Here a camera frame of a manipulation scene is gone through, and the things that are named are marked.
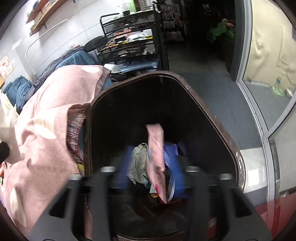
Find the tiled floor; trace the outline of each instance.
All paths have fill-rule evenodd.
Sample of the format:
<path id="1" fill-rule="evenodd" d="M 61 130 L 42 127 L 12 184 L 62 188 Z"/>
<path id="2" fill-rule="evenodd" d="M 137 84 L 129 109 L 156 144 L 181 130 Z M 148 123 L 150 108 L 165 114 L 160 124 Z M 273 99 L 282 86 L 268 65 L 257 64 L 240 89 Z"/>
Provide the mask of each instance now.
<path id="1" fill-rule="evenodd" d="M 192 44 L 168 45 L 170 71 L 195 89 L 240 150 L 262 147 L 251 110 L 225 63 Z"/>
<path id="2" fill-rule="evenodd" d="M 257 105 L 259 106 L 267 128 L 270 129 L 287 107 L 290 99 L 288 96 L 276 96 L 271 87 L 258 86 L 246 83 Z"/>
<path id="3" fill-rule="evenodd" d="M 265 157 L 250 107 L 214 54 L 194 44 L 168 45 L 170 71 L 183 76 L 217 116 L 241 151 L 246 168 L 244 193 L 254 206 L 266 202 Z"/>

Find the wooden shelf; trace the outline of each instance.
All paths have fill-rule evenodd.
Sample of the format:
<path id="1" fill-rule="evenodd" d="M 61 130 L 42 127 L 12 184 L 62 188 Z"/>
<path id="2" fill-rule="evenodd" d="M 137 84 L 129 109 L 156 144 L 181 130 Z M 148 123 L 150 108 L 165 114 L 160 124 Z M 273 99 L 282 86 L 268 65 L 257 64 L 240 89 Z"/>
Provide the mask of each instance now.
<path id="1" fill-rule="evenodd" d="M 47 10 L 46 13 L 39 19 L 35 28 L 31 32 L 30 36 L 40 31 L 42 26 L 46 23 L 46 21 L 66 2 L 67 0 L 57 0 L 50 9 Z"/>
<path id="2" fill-rule="evenodd" d="M 29 15 L 26 23 L 29 23 L 29 22 L 33 21 L 37 17 L 38 13 L 41 11 L 41 9 L 45 6 L 45 4 L 47 2 L 48 2 L 48 0 L 40 0 L 38 5 L 36 6 L 36 8 Z"/>

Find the pink fabric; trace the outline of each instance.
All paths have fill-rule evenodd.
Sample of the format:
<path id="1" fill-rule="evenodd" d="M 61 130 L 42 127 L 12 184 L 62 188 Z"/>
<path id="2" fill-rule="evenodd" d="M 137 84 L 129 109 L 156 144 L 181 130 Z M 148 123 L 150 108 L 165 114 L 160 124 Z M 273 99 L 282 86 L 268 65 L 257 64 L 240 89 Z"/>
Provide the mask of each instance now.
<path id="1" fill-rule="evenodd" d="M 1 190 L 8 214 L 25 236 L 69 176 L 79 174 L 66 144 L 68 112 L 79 112 L 94 99 L 105 83 L 103 70 L 76 65 L 57 69 L 17 120 L 16 138 L 25 159 L 7 165 Z"/>
<path id="2" fill-rule="evenodd" d="M 160 124 L 147 125 L 149 158 L 146 162 L 146 171 L 157 194 L 166 200 L 165 192 L 165 163 L 163 160 L 163 129 Z"/>

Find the chair backrest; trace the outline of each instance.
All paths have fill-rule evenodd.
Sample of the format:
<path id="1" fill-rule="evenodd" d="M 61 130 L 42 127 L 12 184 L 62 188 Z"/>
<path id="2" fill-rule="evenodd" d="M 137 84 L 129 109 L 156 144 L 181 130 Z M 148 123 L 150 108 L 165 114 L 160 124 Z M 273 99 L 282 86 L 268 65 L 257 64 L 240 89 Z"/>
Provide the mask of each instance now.
<path id="1" fill-rule="evenodd" d="M 84 46 L 84 51 L 85 52 L 91 52 L 99 47 L 104 46 L 107 43 L 107 39 L 105 39 L 105 36 L 98 36 L 91 41 L 89 41 L 85 46 Z"/>

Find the poster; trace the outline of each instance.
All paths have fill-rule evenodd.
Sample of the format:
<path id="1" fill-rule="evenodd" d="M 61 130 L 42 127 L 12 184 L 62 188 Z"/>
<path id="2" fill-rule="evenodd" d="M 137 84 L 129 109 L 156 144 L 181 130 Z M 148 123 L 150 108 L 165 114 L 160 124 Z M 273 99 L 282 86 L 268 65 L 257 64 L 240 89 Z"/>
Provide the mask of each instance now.
<path id="1" fill-rule="evenodd" d="M 13 66 L 8 58 L 7 55 L 5 55 L 1 60 L 0 60 L 0 74 L 6 80 L 6 78 L 11 74 L 13 71 Z"/>

